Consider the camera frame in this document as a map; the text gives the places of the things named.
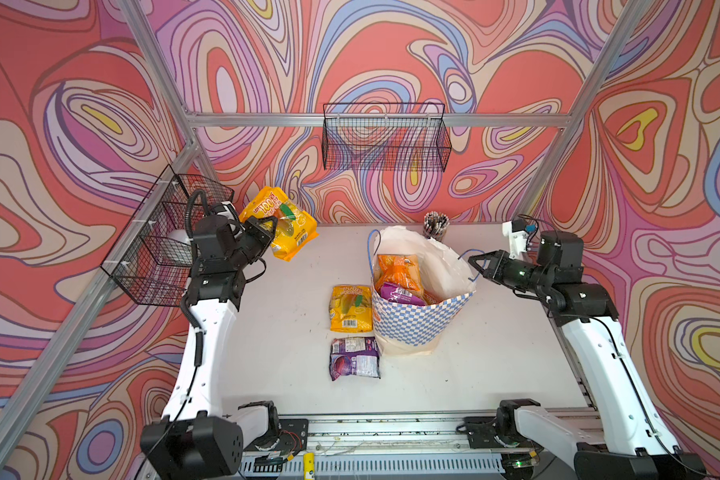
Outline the purple grape snack bag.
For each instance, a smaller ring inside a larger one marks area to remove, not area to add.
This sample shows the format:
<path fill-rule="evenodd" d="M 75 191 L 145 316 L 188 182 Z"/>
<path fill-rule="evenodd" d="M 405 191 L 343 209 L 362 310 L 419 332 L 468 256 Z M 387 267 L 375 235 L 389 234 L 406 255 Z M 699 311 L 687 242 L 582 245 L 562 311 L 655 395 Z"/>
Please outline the purple grape snack bag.
<path fill-rule="evenodd" d="M 384 282 L 378 289 L 380 297 L 386 301 L 413 306 L 427 306 L 427 302 L 412 291 L 391 282 Z"/>

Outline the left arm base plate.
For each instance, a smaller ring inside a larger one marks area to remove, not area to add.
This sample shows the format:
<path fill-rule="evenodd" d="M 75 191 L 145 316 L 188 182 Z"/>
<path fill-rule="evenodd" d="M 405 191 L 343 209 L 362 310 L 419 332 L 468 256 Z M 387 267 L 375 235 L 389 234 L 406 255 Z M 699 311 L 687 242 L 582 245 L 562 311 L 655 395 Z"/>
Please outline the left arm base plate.
<path fill-rule="evenodd" d="M 251 453 L 276 452 L 280 456 L 296 455 L 308 445 L 309 420 L 306 418 L 281 419 L 279 436 L 264 436 L 254 440 L 246 449 Z"/>

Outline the purple berries snack bag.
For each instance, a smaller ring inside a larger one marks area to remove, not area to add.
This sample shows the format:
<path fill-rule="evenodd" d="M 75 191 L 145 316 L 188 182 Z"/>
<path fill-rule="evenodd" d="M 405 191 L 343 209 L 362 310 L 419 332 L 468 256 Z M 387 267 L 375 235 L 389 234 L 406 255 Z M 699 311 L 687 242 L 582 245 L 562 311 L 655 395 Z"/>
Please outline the purple berries snack bag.
<path fill-rule="evenodd" d="M 337 338 L 331 342 L 329 375 L 333 381 L 345 376 L 380 379 L 381 353 L 372 336 Z"/>

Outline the yellow mango snack bag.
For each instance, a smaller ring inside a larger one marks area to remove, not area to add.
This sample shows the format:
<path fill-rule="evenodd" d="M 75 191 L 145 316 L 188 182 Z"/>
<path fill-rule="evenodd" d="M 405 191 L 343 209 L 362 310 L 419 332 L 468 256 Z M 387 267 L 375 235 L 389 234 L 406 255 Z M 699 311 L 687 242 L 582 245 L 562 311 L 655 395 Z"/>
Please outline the yellow mango snack bag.
<path fill-rule="evenodd" d="M 369 333 L 373 330 L 372 293 L 365 285 L 336 285 L 329 302 L 330 330 Z"/>

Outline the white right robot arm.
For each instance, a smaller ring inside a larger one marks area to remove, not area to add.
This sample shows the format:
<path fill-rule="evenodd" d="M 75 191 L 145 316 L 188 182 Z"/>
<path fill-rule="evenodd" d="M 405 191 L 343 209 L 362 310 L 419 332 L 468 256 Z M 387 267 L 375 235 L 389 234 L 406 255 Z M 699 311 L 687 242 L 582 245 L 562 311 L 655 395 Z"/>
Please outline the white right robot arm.
<path fill-rule="evenodd" d="M 528 398 L 501 401 L 492 425 L 503 442 L 535 443 L 580 479 L 705 479 L 700 456 L 686 451 L 661 419 L 629 354 L 608 291 L 583 280 L 584 243 L 544 231 L 534 262 L 504 250 L 469 257 L 480 276 L 542 304 L 573 350 L 599 412 L 596 439 Z"/>

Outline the checkered paper bag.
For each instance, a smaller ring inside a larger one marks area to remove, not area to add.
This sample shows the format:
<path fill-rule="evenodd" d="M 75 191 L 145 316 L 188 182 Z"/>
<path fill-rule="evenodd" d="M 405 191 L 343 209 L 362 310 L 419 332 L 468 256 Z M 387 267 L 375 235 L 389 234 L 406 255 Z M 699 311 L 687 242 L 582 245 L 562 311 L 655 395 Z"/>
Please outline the checkered paper bag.
<path fill-rule="evenodd" d="M 425 355 L 476 293 L 466 260 L 402 226 L 367 240 L 373 332 L 384 355 Z"/>

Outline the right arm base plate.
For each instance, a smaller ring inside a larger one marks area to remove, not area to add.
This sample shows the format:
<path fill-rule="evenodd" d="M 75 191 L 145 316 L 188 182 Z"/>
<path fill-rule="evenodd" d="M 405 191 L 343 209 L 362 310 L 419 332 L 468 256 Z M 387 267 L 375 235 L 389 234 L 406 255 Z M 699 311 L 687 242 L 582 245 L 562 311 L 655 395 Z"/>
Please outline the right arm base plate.
<path fill-rule="evenodd" d="M 511 428 L 506 421 L 490 416 L 465 417 L 456 432 L 466 436 L 470 449 L 535 449 L 535 443 Z"/>

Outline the small yellow snack bag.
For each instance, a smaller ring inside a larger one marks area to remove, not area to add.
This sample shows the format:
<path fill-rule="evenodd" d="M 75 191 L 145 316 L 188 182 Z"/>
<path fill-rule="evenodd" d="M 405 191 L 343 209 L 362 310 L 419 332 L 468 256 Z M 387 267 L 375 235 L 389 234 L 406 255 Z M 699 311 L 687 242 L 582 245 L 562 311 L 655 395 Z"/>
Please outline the small yellow snack bag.
<path fill-rule="evenodd" d="M 240 214 L 240 221 L 248 218 L 276 218 L 271 249 L 275 258 L 291 261 L 310 241 L 318 237 L 317 221 L 290 200 L 279 187 L 264 187 Z"/>

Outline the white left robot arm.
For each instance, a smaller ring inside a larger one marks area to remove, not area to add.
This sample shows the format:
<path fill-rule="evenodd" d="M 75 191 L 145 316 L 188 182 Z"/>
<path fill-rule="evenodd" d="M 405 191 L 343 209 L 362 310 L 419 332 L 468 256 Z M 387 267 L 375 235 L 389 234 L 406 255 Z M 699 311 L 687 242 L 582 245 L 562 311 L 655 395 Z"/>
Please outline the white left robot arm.
<path fill-rule="evenodd" d="M 161 418 L 143 428 L 140 448 L 161 479 L 233 475 L 244 450 L 280 435 L 276 407 L 256 401 L 224 414 L 219 391 L 222 353 L 238 317 L 246 267 L 274 240 L 274 216 L 235 224 L 211 214 L 190 233 L 193 263 L 179 308 L 189 322 L 179 375 Z"/>

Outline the orange snack bag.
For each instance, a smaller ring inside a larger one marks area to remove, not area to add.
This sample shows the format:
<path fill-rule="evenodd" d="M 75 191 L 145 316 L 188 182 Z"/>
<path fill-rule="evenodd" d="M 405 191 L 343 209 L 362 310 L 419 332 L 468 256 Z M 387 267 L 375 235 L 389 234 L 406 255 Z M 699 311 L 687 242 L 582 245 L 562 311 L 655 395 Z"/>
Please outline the orange snack bag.
<path fill-rule="evenodd" d="M 415 255 L 381 254 L 376 257 L 378 268 L 374 288 L 379 291 L 385 283 L 391 283 L 421 297 L 424 285 L 419 259 Z"/>

